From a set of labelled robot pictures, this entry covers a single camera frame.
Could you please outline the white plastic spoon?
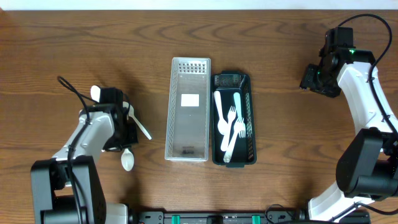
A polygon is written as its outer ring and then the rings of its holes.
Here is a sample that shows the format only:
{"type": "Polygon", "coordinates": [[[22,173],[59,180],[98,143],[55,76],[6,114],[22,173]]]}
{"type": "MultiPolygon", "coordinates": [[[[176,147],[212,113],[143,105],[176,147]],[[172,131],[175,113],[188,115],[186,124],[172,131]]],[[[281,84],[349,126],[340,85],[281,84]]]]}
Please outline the white plastic spoon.
{"type": "Polygon", "coordinates": [[[227,124],[227,122],[225,121],[225,119],[223,117],[221,94],[220,94],[220,92],[218,90],[216,90],[216,91],[214,91],[213,96],[214,96],[214,100],[215,100],[215,103],[216,103],[216,109],[217,109],[218,116],[219,116],[219,121],[218,121],[218,124],[217,124],[218,131],[220,132],[220,134],[225,135],[227,127],[228,127],[228,124],[227,124]]]}
{"type": "Polygon", "coordinates": [[[90,96],[94,102],[100,102],[101,88],[98,85],[93,85],[90,88],[90,96]]]}

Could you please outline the white plastic spoon bowl down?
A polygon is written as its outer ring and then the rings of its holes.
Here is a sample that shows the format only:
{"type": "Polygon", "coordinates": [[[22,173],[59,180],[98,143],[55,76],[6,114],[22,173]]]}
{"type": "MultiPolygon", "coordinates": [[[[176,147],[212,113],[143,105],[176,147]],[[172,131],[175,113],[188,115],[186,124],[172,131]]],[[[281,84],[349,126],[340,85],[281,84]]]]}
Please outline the white plastic spoon bowl down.
{"type": "Polygon", "coordinates": [[[123,153],[121,154],[121,164],[125,171],[131,171],[134,167],[135,159],[134,154],[132,153],[130,148],[125,148],[123,153]]]}

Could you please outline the white plastic spoon crossing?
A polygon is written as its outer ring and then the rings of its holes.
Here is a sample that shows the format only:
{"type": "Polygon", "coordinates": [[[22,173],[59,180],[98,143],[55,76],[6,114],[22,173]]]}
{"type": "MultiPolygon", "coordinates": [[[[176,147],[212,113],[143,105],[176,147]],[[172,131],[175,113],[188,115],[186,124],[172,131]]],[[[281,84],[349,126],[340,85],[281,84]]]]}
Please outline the white plastic spoon crossing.
{"type": "Polygon", "coordinates": [[[128,102],[123,102],[124,106],[127,108],[128,111],[128,116],[133,119],[133,121],[138,125],[139,129],[143,132],[143,134],[146,136],[148,140],[152,140],[152,136],[149,134],[149,132],[146,130],[146,128],[141,124],[141,122],[136,118],[134,114],[134,107],[128,103],[128,102]]]}

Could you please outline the pale blue plastic fork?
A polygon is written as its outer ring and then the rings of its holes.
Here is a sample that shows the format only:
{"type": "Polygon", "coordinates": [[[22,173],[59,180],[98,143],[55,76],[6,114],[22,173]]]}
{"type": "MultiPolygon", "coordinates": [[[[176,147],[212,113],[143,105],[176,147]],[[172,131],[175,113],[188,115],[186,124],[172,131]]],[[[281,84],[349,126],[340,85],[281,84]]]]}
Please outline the pale blue plastic fork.
{"type": "Polygon", "coordinates": [[[239,92],[235,92],[233,94],[233,99],[234,99],[234,104],[235,104],[236,110],[237,110],[237,116],[243,122],[243,130],[239,132],[239,137],[245,138],[246,137],[246,125],[244,123],[244,118],[243,118],[241,94],[239,92]]]}

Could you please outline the white plastic fork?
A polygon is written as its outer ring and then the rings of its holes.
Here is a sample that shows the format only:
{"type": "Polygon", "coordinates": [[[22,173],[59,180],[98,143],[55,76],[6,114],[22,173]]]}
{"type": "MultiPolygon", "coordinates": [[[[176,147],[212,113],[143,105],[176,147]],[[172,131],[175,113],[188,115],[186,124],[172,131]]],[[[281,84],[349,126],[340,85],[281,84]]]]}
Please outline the white plastic fork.
{"type": "Polygon", "coordinates": [[[228,123],[227,123],[226,131],[225,131],[225,134],[223,136],[223,140],[221,142],[221,147],[220,147],[220,149],[223,152],[225,152],[227,150],[227,148],[228,148],[231,127],[232,127],[232,123],[235,120],[235,118],[236,118],[236,108],[234,106],[231,106],[229,111],[228,111],[228,123]]]}
{"type": "Polygon", "coordinates": [[[238,118],[236,120],[236,122],[234,123],[233,130],[234,130],[233,136],[231,138],[230,143],[228,144],[228,148],[227,148],[226,153],[223,158],[223,161],[225,163],[229,163],[232,158],[234,147],[236,145],[236,140],[237,140],[238,136],[243,137],[245,135],[246,125],[244,123],[244,118],[238,118]]]}

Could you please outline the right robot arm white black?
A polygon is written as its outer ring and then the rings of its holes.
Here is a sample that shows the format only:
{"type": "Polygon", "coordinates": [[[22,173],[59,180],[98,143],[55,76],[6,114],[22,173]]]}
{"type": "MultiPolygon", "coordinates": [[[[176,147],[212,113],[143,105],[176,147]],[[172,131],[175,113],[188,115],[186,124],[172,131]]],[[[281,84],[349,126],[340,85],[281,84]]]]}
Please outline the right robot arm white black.
{"type": "Polygon", "coordinates": [[[336,165],[336,180],[308,202],[311,220],[339,222],[356,208],[397,196],[397,118],[378,80],[376,59],[353,45],[353,30],[325,34],[321,61],[310,64],[301,89],[334,98],[343,93],[356,136],[336,165]]]}

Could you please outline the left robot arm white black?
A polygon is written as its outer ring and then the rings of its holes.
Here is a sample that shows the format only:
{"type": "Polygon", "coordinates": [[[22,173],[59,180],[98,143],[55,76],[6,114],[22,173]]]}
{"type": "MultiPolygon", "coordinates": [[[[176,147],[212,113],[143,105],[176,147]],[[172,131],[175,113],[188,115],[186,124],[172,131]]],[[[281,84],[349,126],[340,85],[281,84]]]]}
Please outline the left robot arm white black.
{"type": "Polygon", "coordinates": [[[105,200],[96,161],[102,152],[131,155],[138,142],[128,103],[117,88],[102,88],[96,103],[79,114],[76,130],[51,159],[30,170],[36,223],[135,223],[124,203],[105,200]]]}

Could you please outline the dark green perforated plastic basket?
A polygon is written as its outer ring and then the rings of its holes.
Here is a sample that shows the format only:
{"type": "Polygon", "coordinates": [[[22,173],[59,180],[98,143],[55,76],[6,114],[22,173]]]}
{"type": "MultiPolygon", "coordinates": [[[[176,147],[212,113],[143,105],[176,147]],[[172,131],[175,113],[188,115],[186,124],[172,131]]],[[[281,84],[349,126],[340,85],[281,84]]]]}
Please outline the dark green perforated plastic basket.
{"type": "Polygon", "coordinates": [[[251,80],[239,71],[211,77],[213,162],[244,167],[256,162],[251,80]]]}

